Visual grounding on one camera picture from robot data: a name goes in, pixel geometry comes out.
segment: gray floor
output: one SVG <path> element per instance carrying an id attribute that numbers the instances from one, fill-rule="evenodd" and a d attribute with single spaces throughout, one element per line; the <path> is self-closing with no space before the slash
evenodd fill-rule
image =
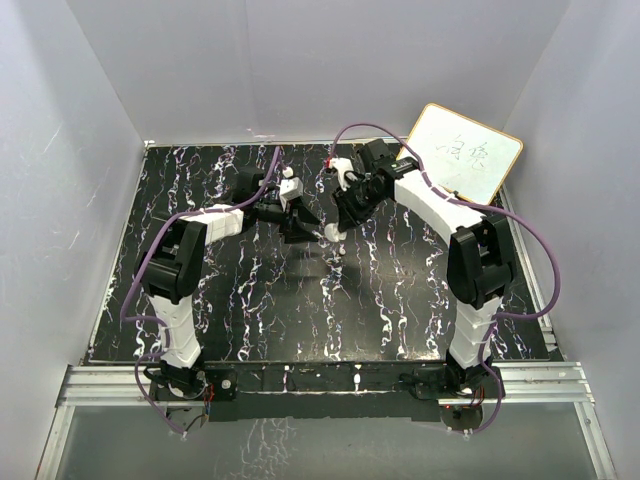
<path id="1" fill-rule="evenodd" d="M 183 442 L 148 408 L 77 408 L 58 478 L 596 478 L 572 404 L 507 404 L 469 441 L 434 426 L 260 419 L 206 424 Z"/>

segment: white partition wall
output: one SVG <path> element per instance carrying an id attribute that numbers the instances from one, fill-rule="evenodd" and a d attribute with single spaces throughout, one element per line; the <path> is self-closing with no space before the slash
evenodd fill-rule
<path id="1" fill-rule="evenodd" d="M 564 275 L 557 338 L 584 365 L 622 479 L 640 467 L 639 24 L 634 0 L 575 2 L 506 126 L 527 146 L 508 182 L 516 209 Z M 532 253 L 549 288 L 547 260 Z"/>
<path id="2" fill-rule="evenodd" d="M 33 478 L 83 355 L 142 142 L 63 0 L 0 5 L 0 478 Z"/>
<path id="3" fill-rule="evenodd" d="M 166 144 L 357 120 L 406 135 L 432 101 L 500 128 L 568 1 L 68 3 L 140 135 Z"/>

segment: robotic arm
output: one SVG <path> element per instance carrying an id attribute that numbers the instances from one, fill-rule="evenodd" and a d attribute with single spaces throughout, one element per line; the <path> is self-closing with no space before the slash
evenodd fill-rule
<path id="1" fill-rule="evenodd" d="M 338 222 L 325 227 L 326 237 L 344 240 L 347 230 L 367 221 L 380 202 L 391 199 L 415 212 L 448 241 L 447 282 L 457 300 L 457 317 L 446 356 L 447 383 L 458 391 L 477 388 L 486 375 L 478 352 L 505 288 L 516 275 L 507 219 L 449 203 L 433 191 L 438 187 L 427 187 L 416 160 L 396 159 L 383 140 L 367 143 L 358 155 L 364 174 L 356 172 L 349 159 L 328 161 L 327 168 L 338 176 L 340 186 L 333 194 Z M 487 342 L 482 357 L 487 364 L 490 353 Z"/>
<path id="2" fill-rule="evenodd" d="M 283 176 L 278 187 L 267 188 L 266 196 L 246 208 L 180 218 L 164 235 L 144 272 L 143 289 L 156 315 L 166 323 L 166 327 L 160 329 L 162 344 L 170 345 L 162 355 L 159 373 L 146 369 L 145 375 L 158 385 L 168 387 L 176 396 L 197 397 L 205 382 L 199 375 L 201 348 L 192 308 L 192 294 L 200 282 L 205 247 L 245 233 L 258 221 L 279 225 L 284 243 L 318 240 L 303 225 L 319 225 L 320 220 L 302 202 L 301 180 L 294 176 L 291 168 L 285 168 Z M 241 169 L 231 192 L 232 204 L 243 203 L 256 194 L 264 177 L 265 173 L 257 168 Z M 153 219 L 156 225 L 152 224 L 151 229 L 158 231 L 165 221 Z M 146 251 L 142 253 L 138 266 L 146 255 Z"/>

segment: black marble table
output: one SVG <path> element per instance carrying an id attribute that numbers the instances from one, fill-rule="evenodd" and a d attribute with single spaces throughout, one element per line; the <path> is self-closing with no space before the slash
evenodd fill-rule
<path id="1" fill-rule="evenodd" d="M 160 347 L 155 325 L 121 324 L 152 215 L 211 206 L 233 185 L 237 167 L 265 167 L 274 146 L 158 147 L 148 151 L 104 310 L 85 363 L 131 363 Z M 355 157 L 355 145 L 340 156 Z M 323 171 L 328 145 L 286 145 L 283 162 L 304 181 L 305 200 L 323 220 L 337 215 L 337 181 Z M 208 247 L 194 294 L 206 361 L 381 361 L 444 358 L 455 320 L 446 278 L 447 245 L 415 214 L 388 201 L 339 246 L 284 245 L 277 227 Z M 532 312 L 520 275 L 503 308 Z M 152 314 L 140 294 L 131 314 Z M 501 321 L 492 344 L 503 359 L 548 359 L 539 324 Z"/>

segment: whiteboard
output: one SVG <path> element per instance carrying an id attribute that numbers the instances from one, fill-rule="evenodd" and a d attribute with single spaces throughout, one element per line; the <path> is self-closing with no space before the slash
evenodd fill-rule
<path id="1" fill-rule="evenodd" d="M 466 200 L 488 205 L 522 151 L 522 142 L 430 103 L 407 143 L 429 178 Z M 411 157 L 403 148 L 398 158 Z"/>

